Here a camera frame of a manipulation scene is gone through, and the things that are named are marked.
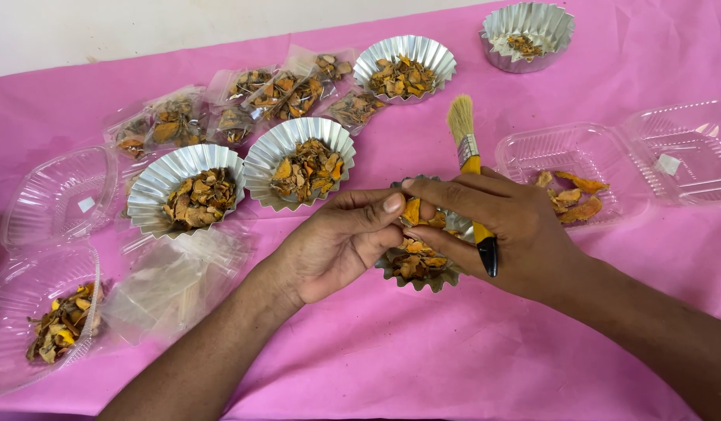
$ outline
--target brush bristles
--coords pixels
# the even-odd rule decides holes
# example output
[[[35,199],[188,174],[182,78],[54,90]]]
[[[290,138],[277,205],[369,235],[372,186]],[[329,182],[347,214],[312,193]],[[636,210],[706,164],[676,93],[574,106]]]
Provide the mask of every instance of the brush bristles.
[[[462,94],[454,98],[446,122],[449,124],[449,129],[452,131],[457,146],[466,135],[474,133],[472,98],[469,95]]]

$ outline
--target fingernail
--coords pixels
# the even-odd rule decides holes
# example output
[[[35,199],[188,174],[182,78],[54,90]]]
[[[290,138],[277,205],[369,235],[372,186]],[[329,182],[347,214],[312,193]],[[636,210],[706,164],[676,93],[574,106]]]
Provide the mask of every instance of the fingernail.
[[[417,234],[415,234],[415,233],[412,232],[412,231],[408,231],[408,230],[406,230],[406,229],[403,231],[403,234],[406,235],[406,236],[408,236],[408,237],[410,237],[410,238],[414,238],[415,240],[419,240],[419,239],[420,239],[420,237],[418,237]]]
[[[396,212],[402,206],[402,195],[393,194],[384,201],[384,211],[387,214]]]

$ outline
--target pink tablecloth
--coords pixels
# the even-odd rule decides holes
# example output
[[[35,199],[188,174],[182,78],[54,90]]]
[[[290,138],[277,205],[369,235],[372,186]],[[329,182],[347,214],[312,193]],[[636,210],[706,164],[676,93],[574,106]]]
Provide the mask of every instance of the pink tablecloth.
[[[290,43],[364,49],[420,34],[448,46],[459,63],[430,101],[374,118],[356,139],[345,189],[386,187],[418,173],[455,175],[444,116],[462,91],[477,105],[476,135],[488,164],[510,133],[579,120],[619,124],[634,111],[721,97],[721,0],[559,3],[576,16],[574,41],[559,62],[527,75],[502,73],[483,57],[480,23],[504,5],[492,3],[2,77],[0,215],[30,169],[98,143],[103,116],[142,97],[205,84],[222,68],[279,63]],[[261,218],[257,259],[310,213],[248,206]],[[721,208],[664,208],[657,215],[577,240],[588,253],[721,317]],[[112,228],[93,244],[104,272],[121,273]],[[4,257],[0,250],[0,262]],[[0,410],[96,414],[158,352],[143,345],[86,359],[0,397]],[[78,381],[81,393],[54,393],[56,384]],[[574,320],[475,279],[433,295],[397,288],[376,270],[295,315],[234,398],[227,417],[695,418],[644,365]]]

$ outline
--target aluminum foil cup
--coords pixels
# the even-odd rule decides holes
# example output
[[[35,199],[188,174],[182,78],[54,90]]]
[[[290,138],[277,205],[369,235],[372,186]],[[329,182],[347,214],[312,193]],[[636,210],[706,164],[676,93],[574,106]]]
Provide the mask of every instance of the aluminum foil cup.
[[[376,95],[369,87],[371,75],[378,72],[376,61],[385,58],[390,62],[397,62],[399,54],[405,55],[419,62],[426,69],[433,71],[434,86],[433,92],[424,92],[420,98],[415,95],[403,100],[402,97],[396,96],[389,98],[386,94]],[[385,103],[394,105],[416,104],[420,101],[427,100],[437,89],[443,90],[444,83],[452,79],[452,74],[456,73],[456,62],[454,55],[445,46],[437,41],[433,41],[426,37],[416,37],[415,35],[402,35],[400,37],[391,37],[383,41],[379,41],[362,53],[355,62],[353,67],[355,82],[363,86],[365,92],[374,95]]]
[[[411,177],[405,177],[402,181],[396,181],[392,183],[390,187],[401,188],[402,182],[408,178]],[[425,175],[418,175],[415,178],[430,178],[431,180],[441,181],[439,177],[426,177]],[[455,229],[462,234],[462,240],[468,241],[473,244],[475,243],[475,231],[472,227],[471,219],[465,218],[464,216],[451,212],[450,210],[443,209],[441,207],[439,207],[438,210],[446,214],[446,227],[444,229]],[[397,286],[400,288],[404,287],[407,284],[412,284],[412,287],[415,288],[415,291],[421,291],[426,285],[428,285],[430,286],[430,290],[432,292],[439,292],[443,288],[444,282],[449,282],[451,286],[456,286],[459,283],[459,273],[464,272],[464,270],[459,267],[459,265],[449,260],[446,266],[444,266],[444,269],[438,272],[435,277],[424,280],[405,281],[404,278],[402,278],[401,276],[394,276],[394,268],[392,264],[396,257],[404,254],[407,254],[407,252],[402,249],[388,249],[386,253],[384,253],[381,258],[378,259],[378,262],[376,262],[376,264],[374,265],[374,267],[376,268],[384,269],[384,279],[396,278]]]
[[[547,3],[517,3],[490,14],[482,23],[480,41],[487,60],[502,71],[529,73],[541,71],[569,48],[574,33],[574,17],[565,9]],[[524,57],[507,41],[509,35],[525,34],[545,52]]]
[[[321,140],[332,152],[337,152],[344,165],[339,180],[328,192],[321,194],[320,189],[314,190],[308,200],[298,203],[295,194],[283,196],[272,188],[272,176],[280,162],[295,152],[295,142],[303,143],[310,138]],[[272,206],[275,212],[286,207],[295,211],[301,205],[312,206],[316,199],[325,200],[329,192],[339,190],[339,182],[350,177],[349,170],[355,166],[354,156],[350,133],[335,121],[318,117],[283,121],[257,139],[249,149],[245,160],[246,188],[251,192],[251,198],[259,200],[262,207]]]
[[[225,211],[224,219],[245,197],[243,159],[225,146],[194,145],[176,149],[156,159],[140,174],[127,200],[127,214],[132,225],[140,227],[142,234],[151,233],[155,238],[168,236],[175,239],[181,234],[194,235],[198,231],[207,231],[210,225],[186,232],[174,229],[163,211],[163,205],[168,203],[170,193],[176,191],[184,180],[211,168],[227,168],[226,180],[235,183],[235,203]]]

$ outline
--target white label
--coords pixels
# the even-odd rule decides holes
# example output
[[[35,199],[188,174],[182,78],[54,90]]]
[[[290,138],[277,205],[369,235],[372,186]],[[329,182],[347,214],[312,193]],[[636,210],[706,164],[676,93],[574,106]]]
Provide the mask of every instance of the white label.
[[[77,202],[77,206],[80,207],[80,210],[84,214],[91,207],[95,206],[95,200],[92,200],[92,197],[87,197],[87,198],[84,198],[84,199],[80,200],[79,202]]]
[[[658,171],[665,172],[669,175],[675,175],[680,166],[680,159],[662,154],[659,156],[657,164],[654,166]]]

